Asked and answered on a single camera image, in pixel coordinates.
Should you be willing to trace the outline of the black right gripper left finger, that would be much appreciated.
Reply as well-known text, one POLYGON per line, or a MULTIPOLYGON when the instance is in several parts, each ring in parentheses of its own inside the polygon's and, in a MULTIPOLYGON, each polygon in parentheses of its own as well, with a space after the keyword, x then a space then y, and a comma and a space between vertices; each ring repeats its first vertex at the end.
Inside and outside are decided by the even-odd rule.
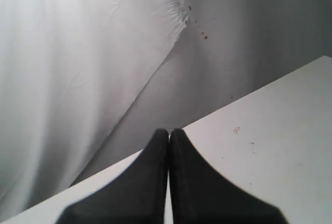
POLYGON ((163 223, 169 134, 157 129, 138 157, 113 181, 68 206, 58 223, 163 223))

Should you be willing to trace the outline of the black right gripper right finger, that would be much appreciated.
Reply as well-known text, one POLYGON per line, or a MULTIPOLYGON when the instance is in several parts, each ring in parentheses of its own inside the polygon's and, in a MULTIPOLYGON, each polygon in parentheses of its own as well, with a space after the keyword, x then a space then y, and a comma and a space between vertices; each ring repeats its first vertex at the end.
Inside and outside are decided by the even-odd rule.
POLYGON ((282 212, 237 187, 196 150, 185 131, 169 142, 174 223, 285 223, 282 212))

